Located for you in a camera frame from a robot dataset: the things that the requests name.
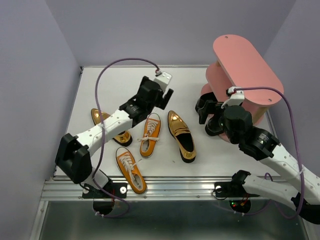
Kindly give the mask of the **black loafer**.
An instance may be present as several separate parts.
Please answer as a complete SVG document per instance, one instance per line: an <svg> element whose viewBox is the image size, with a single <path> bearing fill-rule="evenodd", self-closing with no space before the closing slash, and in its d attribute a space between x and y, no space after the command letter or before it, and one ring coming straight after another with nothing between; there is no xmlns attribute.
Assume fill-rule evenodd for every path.
<svg viewBox="0 0 320 240"><path fill-rule="evenodd" d="M208 120L207 124L205 125L205 132L212 137L224 133L221 125L219 124L219 119L216 118L216 116L213 116Z"/></svg>
<svg viewBox="0 0 320 240"><path fill-rule="evenodd" d="M208 100L212 100L214 102L217 101L217 98L213 92L208 92L200 96L200 98L196 102L195 111L198 112L198 110L202 108Z"/></svg>

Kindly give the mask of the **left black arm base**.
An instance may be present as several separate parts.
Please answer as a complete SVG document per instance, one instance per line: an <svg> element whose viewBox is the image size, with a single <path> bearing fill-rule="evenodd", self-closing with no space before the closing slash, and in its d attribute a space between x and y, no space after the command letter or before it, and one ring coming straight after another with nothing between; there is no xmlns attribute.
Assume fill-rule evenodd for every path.
<svg viewBox="0 0 320 240"><path fill-rule="evenodd" d="M94 176L90 175L84 182L80 183L82 198L84 199L111 199L111 195L125 199L127 197L128 184L126 182L114 182L103 171L98 170Z"/></svg>

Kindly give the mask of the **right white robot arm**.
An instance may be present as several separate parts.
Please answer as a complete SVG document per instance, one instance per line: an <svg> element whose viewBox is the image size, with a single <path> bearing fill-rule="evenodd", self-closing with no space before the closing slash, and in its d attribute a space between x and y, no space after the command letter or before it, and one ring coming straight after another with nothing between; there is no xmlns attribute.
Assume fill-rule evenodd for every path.
<svg viewBox="0 0 320 240"><path fill-rule="evenodd" d="M218 197L240 198L248 194L269 198L297 211L310 223L320 223L320 178L299 165L274 135L255 127L250 112L241 105L223 107L222 102L211 99L199 99L195 110L208 135L224 133L241 152L273 169L286 181L272 182L239 170L230 182L221 184Z"/></svg>

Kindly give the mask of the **black loafer back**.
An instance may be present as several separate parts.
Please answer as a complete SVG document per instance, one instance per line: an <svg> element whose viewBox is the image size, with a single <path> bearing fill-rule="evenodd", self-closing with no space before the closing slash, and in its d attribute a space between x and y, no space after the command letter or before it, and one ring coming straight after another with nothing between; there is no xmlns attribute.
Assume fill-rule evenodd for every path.
<svg viewBox="0 0 320 240"><path fill-rule="evenodd" d="M205 125L205 132L212 137L224 133L221 125L219 124L219 119L216 118L216 116L213 116L208 120L207 124Z"/></svg>

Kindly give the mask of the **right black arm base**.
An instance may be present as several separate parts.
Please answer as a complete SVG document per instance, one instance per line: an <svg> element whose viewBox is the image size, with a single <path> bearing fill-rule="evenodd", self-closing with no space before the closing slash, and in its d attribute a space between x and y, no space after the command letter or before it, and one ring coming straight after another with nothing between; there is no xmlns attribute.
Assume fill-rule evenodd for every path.
<svg viewBox="0 0 320 240"><path fill-rule="evenodd" d="M232 177L231 181L217 181L214 183L214 189L211 194L218 200L227 198L242 198L242 197L259 197L257 194L248 193L243 185L245 179L250 173L245 170L239 170Z"/></svg>

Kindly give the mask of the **gold loafer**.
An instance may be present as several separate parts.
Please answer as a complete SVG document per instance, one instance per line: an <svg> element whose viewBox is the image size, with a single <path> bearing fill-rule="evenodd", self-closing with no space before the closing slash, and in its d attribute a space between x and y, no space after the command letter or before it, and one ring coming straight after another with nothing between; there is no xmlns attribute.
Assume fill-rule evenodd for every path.
<svg viewBox="0 0 320 240"><path fill-rule="evenodd" d="M90 111L92 121L95 125L101 122L101 117L97 108L92 108ZM122 147L128 147L132 142L133 138L129 131L123 131L116 135L113 140Z"/></svg>
<svg viewBox="0 0 320 240"><path fill-rule="evenodd" d="M167 125L171 136L178 144L181 159L187 164L192 163L196 159L197 151L189 127L173 110L167 114Z"/></svg>

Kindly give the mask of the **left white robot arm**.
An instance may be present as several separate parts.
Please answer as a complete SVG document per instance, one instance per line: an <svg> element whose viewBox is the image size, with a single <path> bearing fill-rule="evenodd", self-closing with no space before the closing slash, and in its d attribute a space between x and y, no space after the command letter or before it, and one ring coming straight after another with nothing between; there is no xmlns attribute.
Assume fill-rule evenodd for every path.
<svg viewBox="0 0 320 240"><path fill-rule="evenodd" d="M60 140L55 164L74 184L86 183L94 187L100 197L108 196L111 193L109 179L102 171L93 178L95 168L91 157L109 140L144 121L154 108L165 109L174 92L167 88L171 79L172 75L167 72L153 80L143 77L137 93L103 122L75 136L65 134Z"/></svg>

